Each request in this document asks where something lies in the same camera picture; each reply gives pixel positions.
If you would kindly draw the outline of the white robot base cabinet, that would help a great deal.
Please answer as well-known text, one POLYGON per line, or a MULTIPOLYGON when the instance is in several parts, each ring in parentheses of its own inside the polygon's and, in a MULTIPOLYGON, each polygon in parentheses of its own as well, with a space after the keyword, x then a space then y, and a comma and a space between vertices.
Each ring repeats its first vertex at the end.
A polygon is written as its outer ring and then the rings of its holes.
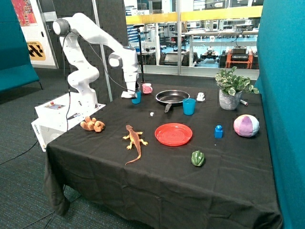
POLYGON ((105 107, 97 104, 87 106, 79 93, 70 92, 35 107, 38 118, 31 123, 43 152, 51 141, 79 125, 86 116, 90 116, 105 107))

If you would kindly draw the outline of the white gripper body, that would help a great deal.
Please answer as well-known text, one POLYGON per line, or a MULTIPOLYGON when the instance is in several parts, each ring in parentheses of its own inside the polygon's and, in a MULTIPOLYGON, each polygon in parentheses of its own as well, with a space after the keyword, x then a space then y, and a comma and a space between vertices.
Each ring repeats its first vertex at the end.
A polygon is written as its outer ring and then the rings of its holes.
POLYGON ((127 92, 130 93, 130 94, 136 93, 140 88, 137 81, 126 82, 126 86, 127 86, 127 92))

